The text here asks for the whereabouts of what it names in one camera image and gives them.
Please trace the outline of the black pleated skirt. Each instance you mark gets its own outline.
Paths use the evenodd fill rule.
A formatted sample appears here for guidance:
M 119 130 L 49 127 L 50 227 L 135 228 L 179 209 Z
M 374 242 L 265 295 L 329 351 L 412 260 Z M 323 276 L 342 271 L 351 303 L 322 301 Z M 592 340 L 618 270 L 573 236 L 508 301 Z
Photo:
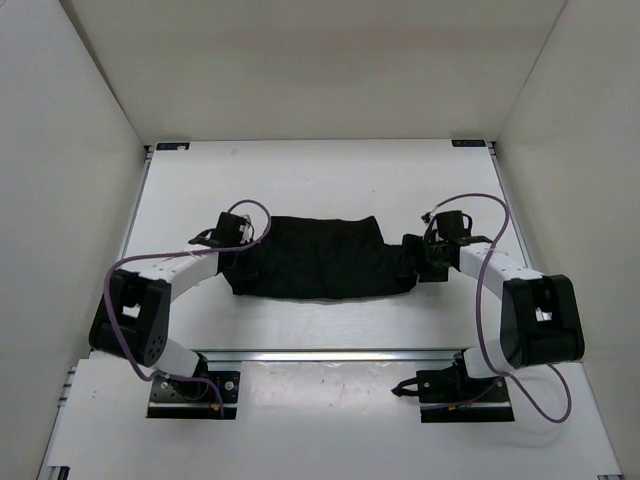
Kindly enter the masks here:
M 353 300 L 404 294 L 417 277 L 397 276 L 401 245 L 387 244 L 375 217 L 362 220 L 275 216 L 249 249 L 252 282 L 229 283 L 235 295 L 287 300 Z

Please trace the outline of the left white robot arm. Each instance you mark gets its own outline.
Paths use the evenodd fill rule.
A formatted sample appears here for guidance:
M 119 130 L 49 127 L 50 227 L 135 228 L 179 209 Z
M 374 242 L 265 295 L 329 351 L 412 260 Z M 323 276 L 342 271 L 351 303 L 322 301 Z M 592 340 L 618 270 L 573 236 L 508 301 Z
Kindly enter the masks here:
M 122 337 L 136 365 L 174 377 L 174 385 L 185 397 L 203 395 L 209 385 L 204 361 L 169 338 L 171 303 L 219 273 L 220 254 L 206 254 L 206 249 L 241 247 L 252 239 L 249 216 L 223 212 L 215 228 L 189 241 L 195 251 L 163 259 L 141 272 L 115 270 L 109 281 L 109 297 L 116 321 L 110 320 L 102 299 L 90 329 L 90 346 L 123 358 L 118 340 Z

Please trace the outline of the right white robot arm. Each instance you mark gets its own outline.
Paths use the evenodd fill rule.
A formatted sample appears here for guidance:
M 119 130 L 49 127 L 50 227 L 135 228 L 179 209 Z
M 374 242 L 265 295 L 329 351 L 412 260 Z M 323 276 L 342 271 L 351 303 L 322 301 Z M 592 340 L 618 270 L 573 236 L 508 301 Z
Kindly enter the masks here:
M 445 370 L 449 391 L 471 400 L 484 380 L 529 366 L 579 361 L 585 341 L 571 280 L 528 268 L 496 248 L 496 240 L 472 233 L 460 210 L 426 215 L 422 236 L 402 240 L 401 271 L 420 283 L 446 282 L 451 269 L 476 281 L 478 345 L 454 356 Z M 482 328 L 482 292 L 500 301 L 499 334 L 487 340 Z

